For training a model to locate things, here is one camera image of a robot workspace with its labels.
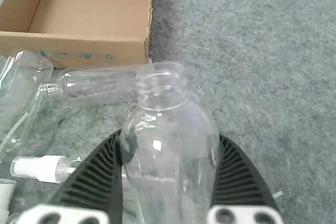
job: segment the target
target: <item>transparent plastic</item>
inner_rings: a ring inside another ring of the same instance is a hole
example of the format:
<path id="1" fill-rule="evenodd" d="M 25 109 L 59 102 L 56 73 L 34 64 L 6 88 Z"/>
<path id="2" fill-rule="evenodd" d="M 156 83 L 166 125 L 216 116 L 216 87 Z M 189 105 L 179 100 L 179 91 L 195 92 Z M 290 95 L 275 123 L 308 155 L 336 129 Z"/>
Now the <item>transparent plastic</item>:
<path id="1" fill-rule="evenodd" d="M 10 172 L 14 177 L 33 178 L 41 182 L 60 184 L 88 155 L 89 153 L 84 152 L 70 157 L 56 155 L 16 157 L 10 165 Z"/>
<path id="2" fill-rule="evenodd" d="M 53 72 L 51 62 L 27 51 L 8 57 L 0 74 L 0 163 L 26 139 L 41 102 L 40 85 Z"/>
<path id="3" fill-rule="evenodd" d="M 138 71 L 138 105 L 121 131 L 123 164 L 145 224 L 206 221 L 219 132 L 186 89 L 182 65 Z"/>
<path id="4" fill-rule="evenodd" d="M 61 72 L 56 83 L 41 86 L 47 95 L 62 95 L 76 103 L 108 104 L 137 99 L 135 76 L 144 65 L 71 69 Z"/>
<path id="5" fill-rule="evenodd" d="M 55 162 L 49 163 L 43 160 L 42 157 L 16 157 L 10 165 L 10 172 L 14 177 L 39 179 L 39 173 L 44 173 L 45 170 L 53 169 L 57 183 L 62 183 L 89 155 L 90 153 L 88 152 L 82 152 L 73 154 L 69 157 L 53 156 L 58 157 L 56 166 L 53 166 L 53 163 Z M 122 169 L 121 177 L 123 179 L 123 186 L 128 188 L 129 185 L 124 169 Z"/>

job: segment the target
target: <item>gray carpet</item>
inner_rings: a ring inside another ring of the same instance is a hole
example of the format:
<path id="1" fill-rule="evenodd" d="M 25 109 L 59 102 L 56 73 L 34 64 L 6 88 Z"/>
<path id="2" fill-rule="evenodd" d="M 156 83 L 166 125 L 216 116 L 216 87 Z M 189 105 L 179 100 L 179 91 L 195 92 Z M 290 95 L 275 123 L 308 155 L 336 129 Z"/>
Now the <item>gray carpet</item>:
<path id="1" fill-rule="evenodd" d="M 150 54 L 187 65 L 220 131 L 273 193 L 283 191 L 277 203 L 287 224 L 336 223 L 336 0 L 154 0 Z M 46 99 L 20 154 L 91 150 L 132 107 Z M 11 211 L 56 189 L 18 179 Z"/>

